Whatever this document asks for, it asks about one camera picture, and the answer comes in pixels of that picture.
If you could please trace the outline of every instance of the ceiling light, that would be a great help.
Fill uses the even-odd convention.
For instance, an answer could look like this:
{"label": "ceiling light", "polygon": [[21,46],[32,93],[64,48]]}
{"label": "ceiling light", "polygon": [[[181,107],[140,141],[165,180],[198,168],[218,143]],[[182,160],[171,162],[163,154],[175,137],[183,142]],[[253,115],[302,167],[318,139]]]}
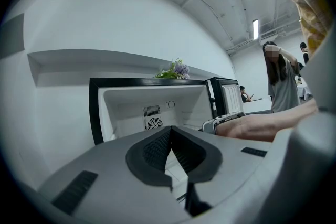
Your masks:
{"label": "ceiling light", "polygon": [[256,40],[259,36],[259,20],[253,21],[253,40]]}

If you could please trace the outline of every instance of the cooling fan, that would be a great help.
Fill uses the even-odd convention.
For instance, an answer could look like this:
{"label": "cooling fan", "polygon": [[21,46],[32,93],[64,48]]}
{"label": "cooling fan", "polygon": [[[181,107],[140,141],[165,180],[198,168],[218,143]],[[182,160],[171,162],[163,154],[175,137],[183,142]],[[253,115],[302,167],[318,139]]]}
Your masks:
{"label": "cooling fan", "polygon": [[146,119],[145,122],[146,122],[145,128],[147,130],[152,130],[163,126],[163,122],[161,121],[160,118],[157,117]]}
{"label": "cooling fan", "polygon": [[163,126],[159,105],[145,106],[142,110],[145,130],[152,130]]}

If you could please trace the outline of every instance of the gray t-shirt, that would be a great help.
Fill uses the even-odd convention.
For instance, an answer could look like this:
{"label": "gray t-shirt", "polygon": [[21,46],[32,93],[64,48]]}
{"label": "gray t-shirt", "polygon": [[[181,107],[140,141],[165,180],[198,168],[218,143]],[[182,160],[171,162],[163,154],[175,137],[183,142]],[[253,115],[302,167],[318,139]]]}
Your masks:
{"label": "gray t-shirt", "polygon": [[271,85],[268,82],[268,95],[272,96],[272,113],[294,108],[300,104],[298,88],[295,76],[299,74],[299,65],[292,66],[290,61],[285,58],[287,77],[284,81],[280,80]]}

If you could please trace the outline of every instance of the wall shelf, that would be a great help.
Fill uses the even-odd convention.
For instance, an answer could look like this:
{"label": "wall shelf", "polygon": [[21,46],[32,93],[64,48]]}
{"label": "wall shelf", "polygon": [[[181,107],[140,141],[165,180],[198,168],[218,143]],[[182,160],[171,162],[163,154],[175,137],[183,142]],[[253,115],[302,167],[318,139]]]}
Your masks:
{"label": "wall shelf", "polygon": [[[171,63],[148,56],[94,49],[38,51],[29,53],[28,58],[38,87],[83,85],[96,77],[153,77]],[[190,76],[193,79],[220,77],[191,66]]]}

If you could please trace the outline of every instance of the purple flower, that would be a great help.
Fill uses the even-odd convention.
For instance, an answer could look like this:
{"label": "purple flower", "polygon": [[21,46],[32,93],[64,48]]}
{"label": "purple flower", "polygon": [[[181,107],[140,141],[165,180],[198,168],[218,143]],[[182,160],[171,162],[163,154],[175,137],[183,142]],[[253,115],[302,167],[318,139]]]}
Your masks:
{"label": "purple flower", "polygon": [[189,73],[189,66],[185,65],[184,63],[175,63],[175,72],[185,76]]}

